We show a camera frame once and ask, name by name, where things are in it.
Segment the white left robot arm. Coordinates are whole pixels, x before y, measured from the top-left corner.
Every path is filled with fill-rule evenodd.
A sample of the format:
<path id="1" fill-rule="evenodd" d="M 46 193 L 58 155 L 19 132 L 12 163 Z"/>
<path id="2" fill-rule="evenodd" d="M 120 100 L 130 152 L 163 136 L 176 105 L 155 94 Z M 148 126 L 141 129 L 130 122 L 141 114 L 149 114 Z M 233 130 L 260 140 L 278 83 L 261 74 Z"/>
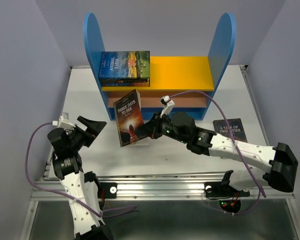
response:
<path id="1" fill-rule="evenodd" d="M 82 147 L 90 147 L 107 123 L 82 116 L 77 120 L 86 129 L 72 124 L 69 115 L 62 113 L 47 135 L 53 148 L 54 174 L 64 188 L 60 195 L 68 199 L 76 240 L 112 240 L 113 234 L 103 220 L 98 201 L 101 184 L 94 172 L 84 172 L 79 154 Z"/>

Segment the Edward Tulane brown book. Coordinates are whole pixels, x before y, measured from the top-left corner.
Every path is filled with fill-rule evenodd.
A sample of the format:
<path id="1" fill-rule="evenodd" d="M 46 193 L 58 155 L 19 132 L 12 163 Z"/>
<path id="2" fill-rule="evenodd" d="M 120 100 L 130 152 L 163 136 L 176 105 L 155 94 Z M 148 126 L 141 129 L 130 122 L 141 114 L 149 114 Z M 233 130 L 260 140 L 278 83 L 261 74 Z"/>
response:
<path id="1" fill-rule="evenodd" d="M 150 82 L 124 82 L 124 81 L 116 81 L 116 82 L 101 82 L 102 87 L 149 87 Z"/>

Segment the Tale of Two Cities book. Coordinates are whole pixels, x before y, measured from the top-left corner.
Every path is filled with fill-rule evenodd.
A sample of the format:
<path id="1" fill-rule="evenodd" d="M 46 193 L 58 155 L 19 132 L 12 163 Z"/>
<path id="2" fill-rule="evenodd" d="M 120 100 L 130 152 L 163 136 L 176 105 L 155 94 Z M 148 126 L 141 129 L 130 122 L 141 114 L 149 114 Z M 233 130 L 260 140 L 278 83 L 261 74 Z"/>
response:
<path id="1" fill-rule="evenodd" d="M 235 140 L 247 143 L 247 137 L 243 128 L 242 120 L 240 118 L 228 119 L 229 129 L 224 119 L 214 120 L 213 122 L 214 131 L 227 138 L 230 137 L 232 132 Z"/>

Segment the Animal Farm book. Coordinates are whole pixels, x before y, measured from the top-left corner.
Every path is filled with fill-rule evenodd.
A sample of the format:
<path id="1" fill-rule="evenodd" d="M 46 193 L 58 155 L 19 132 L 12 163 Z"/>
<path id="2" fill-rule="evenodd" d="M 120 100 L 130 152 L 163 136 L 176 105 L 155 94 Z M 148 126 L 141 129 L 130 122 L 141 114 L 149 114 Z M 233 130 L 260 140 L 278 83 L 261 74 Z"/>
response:
<path id="1" fill-rule="evenodd" d="M 149 51 L 104 51 L 101 54 L 99 79 L 149 79 L 150 74 Z"/>

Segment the Jane Eyre blue book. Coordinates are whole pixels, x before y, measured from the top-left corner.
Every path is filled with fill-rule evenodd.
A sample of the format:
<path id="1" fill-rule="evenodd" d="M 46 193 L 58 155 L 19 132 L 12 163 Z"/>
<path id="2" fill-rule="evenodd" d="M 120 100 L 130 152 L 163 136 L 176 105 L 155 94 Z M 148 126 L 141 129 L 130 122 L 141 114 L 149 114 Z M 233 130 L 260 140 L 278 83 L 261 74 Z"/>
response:
<path id="1" fill-rule="evenodd" d="M 114 82 L 114 83 L 102 83 L 102 87 L 150 87 L 150 83 L 148 82 L 126 82 L 126 83 L 120 83 L 120 82 Z"/>

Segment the floral pink cover book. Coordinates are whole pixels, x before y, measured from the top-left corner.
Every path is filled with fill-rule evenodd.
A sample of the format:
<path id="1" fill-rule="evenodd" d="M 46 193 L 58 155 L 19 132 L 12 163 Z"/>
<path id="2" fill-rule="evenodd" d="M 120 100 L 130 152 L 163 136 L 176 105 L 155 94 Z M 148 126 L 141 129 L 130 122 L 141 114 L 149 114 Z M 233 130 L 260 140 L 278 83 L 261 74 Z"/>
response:
<path id="1" fill-rule="evenodd" d="M 150 78 L 101 78 L 101 83 L 147 83 Z"/>

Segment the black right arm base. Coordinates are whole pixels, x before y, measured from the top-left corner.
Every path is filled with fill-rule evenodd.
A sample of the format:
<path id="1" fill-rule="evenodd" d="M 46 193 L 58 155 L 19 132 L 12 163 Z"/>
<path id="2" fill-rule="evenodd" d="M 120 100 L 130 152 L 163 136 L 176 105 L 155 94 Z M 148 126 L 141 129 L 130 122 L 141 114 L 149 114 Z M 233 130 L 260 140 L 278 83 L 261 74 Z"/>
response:
<path id="1" fill-rule="evenodd" d="M 205 182 L 203 194 L 208 200 L 218 201 L 221 210 L 232 215 L 241 210 L 241 198 L 251 195 L 249 191 L 236 190 L 221 181 Z"/>

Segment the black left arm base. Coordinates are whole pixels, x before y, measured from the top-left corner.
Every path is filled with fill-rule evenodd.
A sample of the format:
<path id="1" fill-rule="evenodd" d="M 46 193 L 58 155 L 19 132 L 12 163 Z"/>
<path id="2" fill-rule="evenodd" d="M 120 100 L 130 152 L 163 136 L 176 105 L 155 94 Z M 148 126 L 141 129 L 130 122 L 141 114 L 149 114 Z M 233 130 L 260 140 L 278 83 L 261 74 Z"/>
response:
<path id="1" fill-rule="evenodd" d="M 106 200 L 117 198 L 117 188 L 116 182 L 102 182 L 100 186 L 97 186 L 95 182 L 91 182 L 90 193 L 93 202 L 98 203 L 101 211 L 105 208 Z"/>

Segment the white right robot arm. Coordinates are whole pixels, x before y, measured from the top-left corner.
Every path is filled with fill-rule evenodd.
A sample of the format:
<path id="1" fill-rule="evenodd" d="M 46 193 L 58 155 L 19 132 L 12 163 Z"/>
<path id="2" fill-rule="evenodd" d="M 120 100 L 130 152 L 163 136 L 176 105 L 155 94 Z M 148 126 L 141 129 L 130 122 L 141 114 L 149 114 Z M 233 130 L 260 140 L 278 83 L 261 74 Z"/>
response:
<path id="1" fill-rule="evenodd" d="M 195 120 L 185 112 L 172 116 L 155 113 L 138 131 L 151 139 L 166 136 L 186 145 L 194 154 L 220 157 L 242 162 L 246 169 L 229 170 L 220 182 L 221 192 L 232 195 L 236 191 L 253 187 L 271 188 L 292 193 L 298 169 L 298 160 L 289 145 L 255 145 L 232 140 L 212 130 L 196 126 Z"/>

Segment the Three Days to See book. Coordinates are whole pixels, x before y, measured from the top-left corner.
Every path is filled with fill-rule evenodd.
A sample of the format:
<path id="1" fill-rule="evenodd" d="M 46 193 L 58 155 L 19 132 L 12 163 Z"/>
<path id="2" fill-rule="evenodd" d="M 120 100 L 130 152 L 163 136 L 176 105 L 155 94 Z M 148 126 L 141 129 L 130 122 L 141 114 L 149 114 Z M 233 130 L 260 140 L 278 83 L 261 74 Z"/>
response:
<path id="1" fill-rule="evenodd" d="M 132 90 L 115 101 L 113 107 L 120 146 L 125 147 L 143 140 L 146 136 L 141 131 L 144 120 L 139 92 Z"/>

